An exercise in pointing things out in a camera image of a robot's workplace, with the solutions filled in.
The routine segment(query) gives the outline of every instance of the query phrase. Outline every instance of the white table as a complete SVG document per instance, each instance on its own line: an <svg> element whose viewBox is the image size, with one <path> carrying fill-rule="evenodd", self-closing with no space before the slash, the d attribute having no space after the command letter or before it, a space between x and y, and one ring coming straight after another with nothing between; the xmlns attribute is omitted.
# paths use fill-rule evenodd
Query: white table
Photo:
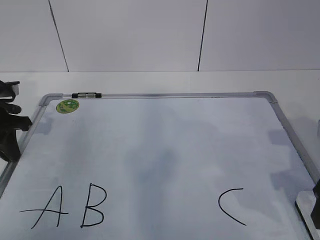
<svg viewBox="0 0 320 240"><path fill-rule="evenodd" d="M20 81L15 103L32 117L48 93L222 93L270 91L320 169L320 70L215 72L2 72L4 82ZM0 169L6 162L0 161Z"/></svg>

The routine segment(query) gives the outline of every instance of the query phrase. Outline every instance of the black object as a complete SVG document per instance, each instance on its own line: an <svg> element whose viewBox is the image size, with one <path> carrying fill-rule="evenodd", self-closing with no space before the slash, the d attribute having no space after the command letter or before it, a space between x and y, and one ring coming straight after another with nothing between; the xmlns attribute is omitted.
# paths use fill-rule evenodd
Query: black object
<svg viewBox="0 0 320 240"><path fill-rule="evenodd" d="M16 162L21 156L16 130L25 132L32 125L29 117L12 115L21 112L21 107L10 104L16 98L14 88L19 83L0 81L0 158L7 162Z"/></svg>
<svg viewBox="0 0 320 240"><path fill-rule="evenodd" d="M100 99L102 98L101 93L96 92L78 92L78 93L72 93L71 98L77 99L77 98L96 98Z"/></svg>
<svg viewBox="0 0 320 240"><path fill-rule="evenodd" d="M311 213L311 218L315 228L320 229L320 180L316 183L315 187L313 188L313 193L316 198L316 201Z"/></svg>

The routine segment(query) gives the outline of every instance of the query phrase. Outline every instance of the black marker writing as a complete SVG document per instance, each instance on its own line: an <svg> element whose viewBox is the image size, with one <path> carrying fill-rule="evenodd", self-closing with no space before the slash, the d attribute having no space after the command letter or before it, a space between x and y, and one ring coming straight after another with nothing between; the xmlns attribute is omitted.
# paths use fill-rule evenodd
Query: black marker writing
<svg viewBox="0 0 320 240"><path fill-rule="evenodd" d="M104 192L104 198L103 198L103 200L102 200L101 202L99 202L98 204L89 206L88 204L89 204L89 199L90 199L91 186L94 186L94 187L96 187L96 188L101 189L101 190ZM83 228L83 227L92 227L92 226L95 226L95 225L99 225L99 224L101 224L101 223L104 221L105 216L104 216L103 212L95 209L95 207L97 207L97 206L99 206L100 204L102 204L102 203L106 200L106 198L107 198L107 192L106 192L106 190L104 190L102 187L100 187L100 186L98 186L98 185L94 185L94 184L90 183L88 198L87 198L87 200L86 200L86 205L85 205L85 209L84 209L82 224L81 224L80 228ZM100 222L97 222L97 223L93 223L93 224L85 224L87 209L90 209L90 210L92 210L92 211L95 211L95 212L99 213L99 214L101 215L101 221L100 221Z"/></svg>
<svg viewBox="0 0 320 240"><path fill-rule="evenodd" d="M54 197L54 195L56 194L56 192L58 191L58 189L60 189L60 208L59 208L59 211L54 211L54 210L48 210L47 207L49 205L49 203L51 202L52 198ZM44 209L30 209L30 210L23 210L23 211L20 211L20 213L23 213L23 212L31 212L31 211L42 211L42 213L40 214L38 220L35 222L35 224L32 226L31 229L33 229L37 223L40 221L42 215L45 213L45 212L51 212L51 213L55 213L55 214L58 214L58 222L56 224L56 226L58 227L59 226L59 223L60 223L60 215L61 214L69 214L68 212L62 212L61 211L61 207L62 207L62 186L58 186L55 191L53 192L52 196L50 197L48 203L46 204L46 206L44 207Z"/></svg>
<svg viewBox="0 0 320 240"><path fill-rule="evenodd" d="M228 191L225 191L224 193L222 193L222 194L219 196L218 204L219 204L219 207L220 207L220 209L222 210L222 212L224 212L226 215L228 215L230 218L232 218L232 219L235 220L236 222L238 222L238 223L240 223L240 224L242 224L242 225L244 225L244 226L247 226L247 225L244 224L243 222L235 219L233 216L231 216L229 213L227 213L227 212L221 207L221 205L220 205L220 199L221 199L221 197L222 197L223 195L225 195L225 194L228 193L228 192L236 191L236 190L243 190L243 188L233 188L233 189L229 189Z"/></svg>

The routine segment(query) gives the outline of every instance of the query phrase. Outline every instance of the white wall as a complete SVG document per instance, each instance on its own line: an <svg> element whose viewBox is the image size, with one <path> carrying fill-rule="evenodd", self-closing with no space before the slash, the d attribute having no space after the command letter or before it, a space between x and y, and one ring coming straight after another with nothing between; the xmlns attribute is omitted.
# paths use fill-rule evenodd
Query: white wall
<svg viewBox="0 0 320 240"><path fill-rule="evenodd" d="M50 0L71 72L196 71L207 0ZM320 69L319 0L208 0L200 71ZM0 1L0 72L67 71L48 0Z"/></svg>
<svg viewBox="0 0 320 240"><path fill-rule="evenodd" d="M196 71L206 0L51 0L72 72Z"/></svg>
<svg viewBox="0 0 320 240"><path fill-rule="evenodd" d="M47 0L0 1L0 72L65 72Z"/></svg>
<svg viewBox="0 0 320 240"><path fill-rule="evenodd" d="M320 69L319 0L209 0L201 71Z"/></svg>

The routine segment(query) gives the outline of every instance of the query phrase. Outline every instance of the round sticker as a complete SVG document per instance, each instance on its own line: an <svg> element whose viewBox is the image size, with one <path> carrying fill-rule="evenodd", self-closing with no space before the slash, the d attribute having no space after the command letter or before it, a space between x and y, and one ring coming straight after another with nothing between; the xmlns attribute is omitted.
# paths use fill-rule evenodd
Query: round sticker
<svg viewBox="0 0 320 240"><path fill-rule="evenodd" d="M69 114L79 108L79 102L77 100L68 99L64 100L56 106L56 111L61 114Z"/></svg>

